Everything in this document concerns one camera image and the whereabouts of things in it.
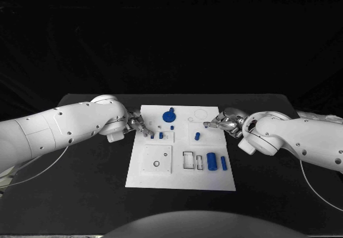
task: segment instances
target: blue object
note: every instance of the blue object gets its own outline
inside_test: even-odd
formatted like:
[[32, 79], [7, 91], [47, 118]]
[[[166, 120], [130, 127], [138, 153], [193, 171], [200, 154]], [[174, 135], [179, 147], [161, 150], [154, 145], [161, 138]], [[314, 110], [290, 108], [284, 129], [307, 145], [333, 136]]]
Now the blue object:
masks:
[[194, 140], [199, 140], [199, 138], [200, 138], [200, 133], [197, 132], [194, 135]]
[[207, 167], [210, 171], [216, 171], [216, 154], [215, 153], [207, 153]]
[[170, 108], [170, 111], [163, 113], [163, 121], [173, 122], [174, 119], [176, 119], [176, 114], [173, 113], [173, 108]]
[[220, 157], [220, 160], [222, 160], [223, 170], [228, 170], [228, 168], [226, 168], [226, 162], [225, 162], [225, 157], [223, 157], [223, 156]]

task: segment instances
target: black backdrop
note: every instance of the black backdrop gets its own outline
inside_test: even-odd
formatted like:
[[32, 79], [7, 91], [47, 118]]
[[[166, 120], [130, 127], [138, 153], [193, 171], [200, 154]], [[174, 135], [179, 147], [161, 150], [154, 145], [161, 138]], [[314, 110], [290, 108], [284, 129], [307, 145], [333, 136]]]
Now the black backdrop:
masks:
[[341, 9], [339, 1], [0, 1], [0, 120], [68, 93], [281, 93], [341, 115]]

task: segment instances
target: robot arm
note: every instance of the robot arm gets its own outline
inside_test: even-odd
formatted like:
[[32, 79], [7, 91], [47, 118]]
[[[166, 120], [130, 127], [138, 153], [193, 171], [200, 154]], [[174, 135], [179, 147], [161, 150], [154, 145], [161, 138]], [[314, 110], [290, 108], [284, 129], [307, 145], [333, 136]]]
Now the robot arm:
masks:
[[96, 134], [114, 142], [133, 130], [140, 130], [144, 136], [154, 135], [145, 129], [141, 115], [128, 112], [112, 95], [1, 121], [0, 172]]
[[303, 161], [343, 172], [343, 125], [311, 119], [291, 119], [278, 112], [246, 115], [226, 108], [205, 126], [243, 136], [239, 148], [252, 155], [258, 150], [274, 155], [282, 148]]

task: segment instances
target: cable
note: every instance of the cable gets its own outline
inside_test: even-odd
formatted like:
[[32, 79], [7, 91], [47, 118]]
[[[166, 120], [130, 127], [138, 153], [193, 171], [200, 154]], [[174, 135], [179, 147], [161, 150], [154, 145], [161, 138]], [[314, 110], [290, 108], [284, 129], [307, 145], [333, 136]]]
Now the cable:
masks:
[[301, 170], [303, 170], [303, 175], [304, 175], [304, 178], [305, 178], [305, 182], [311, 188], [311, 190], [314, 191], [316, 195], [320, 197], [320, 199], [331, 206], [334, 207], [337, 210], [340, 210], [343, 212], [343, 209], [340, 209], [337, 206], [334, 206], [323, 197], [321, 195], [316, 192], [316, 190], [313, 189], [311, 185], [310, 185], [310, 182], [307, 180], [307, 177], [305, 177], [305, 172], [304, 172], [304, 168], [303, 168], [303, 162], [300, 161], [300, 165], [301, 165]]
[[40, 156], [37, 156], [29, 163], [26, 163], [22, 167], [19, 167], [14, 171], [10, 171], [6, 175], [3, 175], [1, 177], [0, 177], [0, 179], [3, 179], [4, 177], [7, 177], [10, 174], [13, 174], [13, 173], [16, 173], [20, 169], [23, 169], [32, 162], [35, 162], [39, 158], [42, 157], [42, 155]]
[[60, 155], [59, 158], [55, 160], [55, 162], [52, 163], [52, 165], [50, 165], [39, 174], [36, 174], [33, 177], [30, 177], [29, 179], [26, 179], [26, 180], [22, 181], [22, 182], [16, 182], [16, 183], [13, 183], [13, 184], [0, 186], [0, 188], [4, 188], [4, 187], [9, 187], [9, 186], [13, 186], [13, 185], [17, 185], [17, 184], [20, 184], [20, 183], [23, 183], [23, 182], [27, 182], [29, 180], [32, 180], [33, 178], [36, 178], [39, 175], [42, 175], [42, 174], [49, 170], [49, 168], [55, 165], [55, 163], [56, 163], [58, 160], [60, 159], [62, 155]]

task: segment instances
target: blue round knob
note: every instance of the blue round knob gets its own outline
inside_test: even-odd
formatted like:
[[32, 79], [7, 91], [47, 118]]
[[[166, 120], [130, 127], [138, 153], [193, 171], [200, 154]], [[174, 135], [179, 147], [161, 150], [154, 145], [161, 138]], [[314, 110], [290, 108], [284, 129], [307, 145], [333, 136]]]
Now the blue round knob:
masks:
[[173, 113], [173, 108], [167, 112], [163, 113], [163, 121], [173, 122], [176, 119], [176, 114]]

